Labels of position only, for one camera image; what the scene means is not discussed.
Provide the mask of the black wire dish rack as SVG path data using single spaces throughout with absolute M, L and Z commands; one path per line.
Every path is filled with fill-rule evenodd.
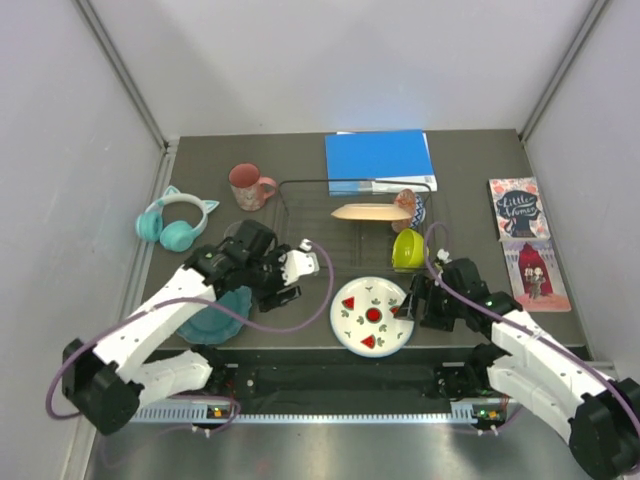
M 309 239 L 322 246 L 337 274 L 392 275 L 391 223 L 338 219 L 332 213 L 347 204 L 391 204 L 394 191 L 377 192 L 365 179 L 289 180 L 277 193 L 273 229 L 292 246 Z

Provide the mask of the lime green bowl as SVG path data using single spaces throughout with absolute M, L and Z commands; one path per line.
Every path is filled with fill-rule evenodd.
M 398 271 L 422 268 L 425 266 L 425 256 L 428 253 L 424 237 L 415 230 L 404 229 L 397 235 L 393 244 L 392 266 Z

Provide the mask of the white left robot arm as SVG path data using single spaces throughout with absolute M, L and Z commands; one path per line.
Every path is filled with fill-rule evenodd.
M 297 299 L 297 281 L 318 270 L 312 241 L 280 244 L 269 227 L 244 220 L 233 236 L 195 249 L 120 324 L 91 341 L 70 342 L 51 385 L 104 436 L 156 401 L 196 390 L 216 396 L 226 387 L 227 374 L 216 366 L 213 351 L 194 347 L 157 361 L 150 356 L 200 311 L 223 310 L 223 296 L 248 288 L 259 309 L 268 312 Z

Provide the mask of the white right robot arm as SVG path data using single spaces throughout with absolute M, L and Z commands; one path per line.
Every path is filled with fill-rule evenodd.
M 486 338 L 464 365 L 476 394 L 514 399 L 567 444 L 593 479 L 639 470 L 639 384 L 589 365 L 541 328 L 504 291 L 490 291 L 468 258 L 438 261 L 413 276 L 394 316 L 451 331 L 458 320 Z

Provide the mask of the red patterned small bowl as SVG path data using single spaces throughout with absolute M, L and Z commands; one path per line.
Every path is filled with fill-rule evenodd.
M 394 204 L 403 211 L 411 215 L 410 219 L 393 221 L 391 227 L 394 232 L 400 233 L 405 229 L 417 231 L 422 225 L 426 216 L 426 208 L 423 198 L 414 193 L 411 189 L 403 189 L 395 199 Z

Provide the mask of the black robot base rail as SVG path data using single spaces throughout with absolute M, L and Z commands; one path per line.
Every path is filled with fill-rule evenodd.
M 344 348 L 216 349 L 214 373 L 188 397 L 226 396 L 245 414 L 447 413 L 453 402 L 492 397 L 473 384 L 470 348 L 404 348 L 365 358 Z

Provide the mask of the peach bird plate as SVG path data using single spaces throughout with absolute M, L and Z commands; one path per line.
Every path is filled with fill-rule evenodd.
M 393 203 L 351 203 L 335 209 L 331 216 L 341 220 L 401 221 L 413 215 Z

